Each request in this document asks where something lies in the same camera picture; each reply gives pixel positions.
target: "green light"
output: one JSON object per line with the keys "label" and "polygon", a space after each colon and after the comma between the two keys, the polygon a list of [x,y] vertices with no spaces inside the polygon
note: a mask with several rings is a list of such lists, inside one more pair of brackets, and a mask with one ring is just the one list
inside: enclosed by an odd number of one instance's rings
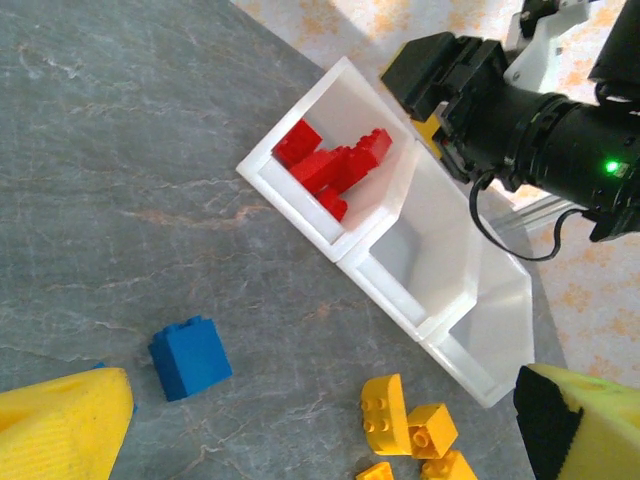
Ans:
{"label": "green light", "polygon": [[604,169],[607,173],[616,173],[620,169],[620,162],[610,160],[604,165]]}

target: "floral wallpaper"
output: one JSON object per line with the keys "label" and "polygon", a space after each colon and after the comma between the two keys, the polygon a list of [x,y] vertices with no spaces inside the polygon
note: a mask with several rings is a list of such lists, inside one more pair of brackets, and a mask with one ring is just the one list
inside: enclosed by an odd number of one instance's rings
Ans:
{"label": "floral wallpaper", "polygon": [[[347,55],[369,81],[407,40],[450,30],[506,39],[522,0],[235,0],[310,60],[328,69]],[[587,75],[624,0],[592,4],[588,22],[560,39],[557,90],[594,103]],[[521,208],[544,194],[524,187],[502,192]],[[590,224],[572,219],[558,259],[540,267],[569,368],[640,387],[640,238],[591,244]],[[551,226],[532,236],[534,248],[551,248]]]}

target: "lego stud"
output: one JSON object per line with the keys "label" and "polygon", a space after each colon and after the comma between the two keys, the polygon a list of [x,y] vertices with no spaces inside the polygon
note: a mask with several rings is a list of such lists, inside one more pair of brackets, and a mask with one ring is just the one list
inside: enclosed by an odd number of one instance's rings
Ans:
{"label": "lego stud", "polygon": [[180,330],[180,325],[172,323],[171,325],[167,325],[166,327],[164,327],[162,329],[162,333],[165,335],[168,335],[170,333],[177,332],[178,330]]}
{"label": "lego stud", "polygon": [[427,462],[424,465],[424,472],[430,477],[440,477],[446,478],[449,473],[451,473],[451,464],[448,463],[453,461],[453,458],[450,455],[445,455],[442,460],[433,462],[434,465],[431,465],[430,462]]}
{"label": "lego stud", "polygon": [[429,434],[426,432],[424,428],[418,429],[413,434],[413,443],[415,443],[420,448],[425,448],[429,443],[431,443],[431,439],[429,438]]}
{"label": "lego stud", "polygon": [[361,402],[367,442],[378,455],[410,455],[411,437],[399,374],[370,379],[362,388]]}
{"label": "lego stud", "polygon": [[187,320],[187,325],[191,326],[191,325],[195,325],[196,323],[200,323],[202,322],[202,316],[198,315],[196,317],[190,318],[189,320]]}
{"label": "lego stud", "polygon": [[422,475],[420,476],[420,479],[429,479],[429,478],[434,478],[434,477],[444,477],[444,472],[442,471],[442,469],[438,469],[436,468],[434,465],[431,465],[429,462],[426,462],[423,467],[422,467]]}

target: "lego brick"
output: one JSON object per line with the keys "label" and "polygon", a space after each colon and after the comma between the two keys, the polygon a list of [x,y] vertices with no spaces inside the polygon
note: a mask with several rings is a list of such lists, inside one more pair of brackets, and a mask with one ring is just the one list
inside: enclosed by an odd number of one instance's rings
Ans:
{"label": "lego brick", "polygon": [[0,479],[108,480],[132,410],[120,368],[0,394]]}
{"label": "lego brick", "polygon": [[331,187],[339,194],[349,190],[380,165],[391,143],[387,131],[380,128],[360,138],[355,148],[344,152],[340,172]]}
{"label": "lego brick", "polygon": [[331,187],[322,190],[316,195],[316,199],[320,202],[320,205],[326,208],[339,222],[342,221],[349,208],[347,202],[340,198],[338,192]]}
{"label": "lego brick", "polygon": [[444,403],[416,407],[407,417],[413,458],[442,458],[458,437]]}
{"label": "lego brick", "polygon": [[362,388],[367,442],[378,455],[411,455],[400,374],[372,378]]}
{"label": "lego brick", "polygon": [[291,167],[289,173],[315,195],[337,177],[341,159],[339,150],[318,150]]}
{"label": "lego brick", "polygon": [[434,156],[437,159],[442,158],[442,152],[440,151],[440,148],[438,147],[436,142],[433,140],[434,135],[440,129],[440,121],[438,120],[437,115],[435,113],[432,114],[426,122],[411,120],[411,123],[427,143]]}
{"label": "lego brick", "polygon": [[273,155],[285,167],[291,168],[311,155],[320,143],[322,137],[301,119],[273,148]]}
{"label": "lego brick", "polygon": [[376,128],[369,135],[363,136],[356,144],[356,150],[363,155],[366,153],[371,161],[380,165],[389,152],[392,144],[391,137],[384,128]]}
{"label": "lego brick", "polygon": [[380,462],[356,475],[356,480],[393,480],[391,464],[389,462]]}
{"label": "lego brick", "polygon": [[206,390],[233,373],[213,321],[201,316],[156,333],[149,352],[169,402]]}
{"label": "lego brick", "polygon": [[460,451],[449,450],[440,459],[426,461],[420,480],[478,480],[478,477]]}

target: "black cable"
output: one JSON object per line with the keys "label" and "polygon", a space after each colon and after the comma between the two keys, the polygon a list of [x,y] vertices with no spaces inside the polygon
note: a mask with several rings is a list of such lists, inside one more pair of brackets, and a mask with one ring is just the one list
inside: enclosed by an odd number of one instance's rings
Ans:
{"label": "black cable", "polygon": [[549,253],[548,255],[544,255],[542,257],[526,257],[524,255],[520,255],[518,253],[515,253],[509,250],[507,247],[502,245],[502,243],[496,240],[494,236],[491,235],[491,233],[489,233],[489,231],[482,224],[482,220],[480,219],[480,214],[478,213],[478,193],[480,192],[480,190],[484,190],[485,188],[487,188],[489,183],[491,183],[491,181],[493,180],[494,176],[495,174],[492,170],[487,171],[482,175],[480,175],[480,178],[478,178],[475,181],[475,183],[473,184],[473,187],[471,188],[471,192],[469,193],[469,212],[471,213],[471,218],[473,220],[473,223],[475,223],[476,227],[478,227],[478,230],[480,230],[480,232],[485,237],[487,237],[487,240],[493,243],[500,250],[510,253],[511,255],[519,258],[520,260],[528,260],[530,262],[545,262],[547,260],[551,260],[552,258],[554,258],[560,251],[560,246],[562,244],[562,239],[560,237],[562,224],[567,218],[569,218],[569,216],[573,215],[574,213],[585,213],[586,210],[583,210],[581,208],[570,208],[567,211],[563,212],[562,215],[558,217],[558,220],[556,220],[556,224],[553,227],[554,244],[553,244],[553,250],[551,250],[551,253]]}

